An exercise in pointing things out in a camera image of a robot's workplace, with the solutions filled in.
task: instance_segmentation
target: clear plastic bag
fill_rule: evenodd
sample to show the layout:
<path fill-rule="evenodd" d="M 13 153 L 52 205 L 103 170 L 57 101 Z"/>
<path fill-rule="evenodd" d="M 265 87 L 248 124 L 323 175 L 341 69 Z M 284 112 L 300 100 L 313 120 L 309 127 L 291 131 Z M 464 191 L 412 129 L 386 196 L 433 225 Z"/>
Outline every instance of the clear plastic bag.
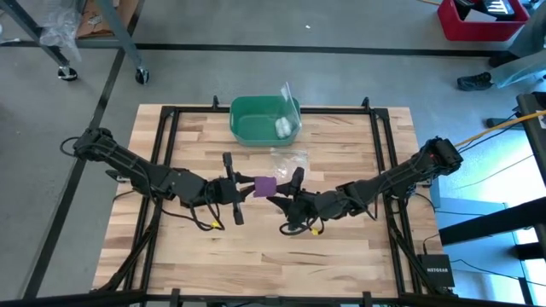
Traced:
<path fill-rule="evenodd" d="M 298 167 L 305 170 L 309 168 L 309 155 L 305 150 L 293 150 L 284 148 L 272 148 L 273 175 L 278 182 L 288 182 Z"/>
<path fill-rule="evenodd" d="M 299 118 L 299 106 L 296 106 L 290 86 L 286 82 L 281 88 L 281 107 L 277 113 L 275 122 L 276 134 L 280 139 L 292 135 L 295 130 L 301 129 L 301 119 Z"/>
<path fill-rule="evenodd" d="M 82 61 L 82 56 L 76 46 L 76 32 L 79 28 L 81 15 L 74 8 L 67 8 L 61 1 L 49 0 L 47 14 L 42 22 L 42 35 L 40 43 L 46 46 L 59 46 L 70 49 L 77 61 Z"/>

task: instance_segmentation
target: red box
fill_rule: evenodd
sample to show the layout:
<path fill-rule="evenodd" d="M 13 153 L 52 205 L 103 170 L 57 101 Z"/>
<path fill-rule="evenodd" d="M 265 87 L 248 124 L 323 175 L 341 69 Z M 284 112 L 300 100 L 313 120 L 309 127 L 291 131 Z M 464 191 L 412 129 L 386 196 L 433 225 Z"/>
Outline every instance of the red box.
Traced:
<path fill-rule="evenodd" d="M 508 0 L 515 12 L 514 21 L 472 22 L 459 18 L 454 0 L 444 0 L 438 17 L 450 41 L 503 42 L 509 40 L 529 20 L 520 0 Z"/>

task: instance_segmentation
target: netgear logo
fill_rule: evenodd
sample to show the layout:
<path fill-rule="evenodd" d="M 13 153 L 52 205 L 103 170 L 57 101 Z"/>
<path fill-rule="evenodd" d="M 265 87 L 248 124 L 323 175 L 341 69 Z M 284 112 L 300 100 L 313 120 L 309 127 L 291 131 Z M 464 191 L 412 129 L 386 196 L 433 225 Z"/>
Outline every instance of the netgear logo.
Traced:
<path fill-rule="evenodd" d="M 428 273 L 447 273 L 449 272 L 446 268 L 427 268 Z"/>

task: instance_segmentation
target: wooden table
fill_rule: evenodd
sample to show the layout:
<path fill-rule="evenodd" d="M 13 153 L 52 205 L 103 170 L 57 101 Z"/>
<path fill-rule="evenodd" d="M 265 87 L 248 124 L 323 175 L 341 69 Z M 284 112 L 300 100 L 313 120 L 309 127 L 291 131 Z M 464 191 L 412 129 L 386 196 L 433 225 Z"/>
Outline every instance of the wooden table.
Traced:
<path fill-rule="evenodd" d="M 151 156 L 161 107 L 139 107 L 129 149 L 142 157 Z M 402 162 L 418 150 L 410 110 L 391 107 L 389 113 L 398 160 Z M 308 190 L 326 191 L 345 182 L 377 176 L 368 116 L 304 114 L 302 122 L 303 129 L 291 148 L 305 150 L 309 155 L 304 181 Z M 381 128 L 380 133 L 388 168 Z M 235 171 L 249 176 L 273 174 L 270 149 L 239 145 L 229 131 L 228 114 L 182 114 L 171 166 L 188 168 L 208 179 L 225 176 L 222 152 L 226 151 L 233 155 Z M 120 184 L 118 193 L 130 189 L 129 184 Z M 425 189 L 419 192 L 428 196 Z M 129 254 L 140 202 L 139 194 L 129 194 L 113 204 L 94 287 L 103 285 Z M 166 201 L 164 207 L 188 214 L 178 200 Z M 328 221 L 324 234 L 319 236 L 309 232 L 294 237 L 281 235 L 278 229 L 286 218 L 265 199 L 249 197 L 242 210 L 245 224 L 235 226 L 232 207 L 223 206 L 222 220 L 227 229 L 210 232 L 198 230 L 190 221 L 163 215 L 148 291 L 170 294 L 177 287 L 188 295 L 358 298 L 362 291 L 370 291 L 374 298 L 398 296 L 381 202 L 378 221 L 366 214 Z M 423 240 L 438 232 L 433 209 L 423 198 L 413 197 L 408 213 L 419 253 Z M 210 212 L 203 208 L 198 216 L 206 223 L 212 222 Z M 427 249 L 442 252 L 438 237 L 427 241 Z M 409 265 L 400 253 L 406 289 L 411 291 Z M 139 285 L 142 262 L 137 266 L 134 287 Z"/>

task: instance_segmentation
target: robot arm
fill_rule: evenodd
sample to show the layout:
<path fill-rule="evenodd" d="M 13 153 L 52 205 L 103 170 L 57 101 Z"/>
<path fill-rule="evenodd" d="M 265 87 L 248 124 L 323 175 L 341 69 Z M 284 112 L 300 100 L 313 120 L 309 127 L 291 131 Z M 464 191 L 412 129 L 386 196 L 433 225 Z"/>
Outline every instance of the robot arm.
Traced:
<path fill-rule="evenodd" d="M 130 178 L 133 188 L 141 194 L 166 200 L 178 197 L 181 205 L 186 207 L 203 206 L 207 202 L 232 203 L 235 224 L 244 224 L 239 206 L 244 199 L 237 191 L 236 184 L 253 182 L 253 178 L 233 172 L 230 153 L 223 155 L 228 177 L 209 182 L 186 169 L 149 163 L 118 145 L 112 133 L 104 128 L 86 130 L 73 144 L 73 149 L 74 156 L 79 159 L 105 162 L 112 166 L 123 177 Z"/>
<path fill-rule="evenodd" d="M 393 198 L 406 198 L 417 182 L 449 175 L 459 169 L 461 162 L 462 157 L 451 142 L 436 137 L 401 165 L 369 180 L 348 182 L 324 193 L 302 189 L 304 170 L 299 168 L 291 182 L 277 186 L 277 193 L 292 196 L 292 199 L 273 196 L 268 200 L 281 208 L 288 219 L 286 225 L 290 232 L 282 231 L 283 234 L 297 235 L 303 232 L 301 230 L 310 229 L 310 223 L 319 218 L 327 221 L 369 212 L 369 204 L 381 193 L 387 192 Z"/>

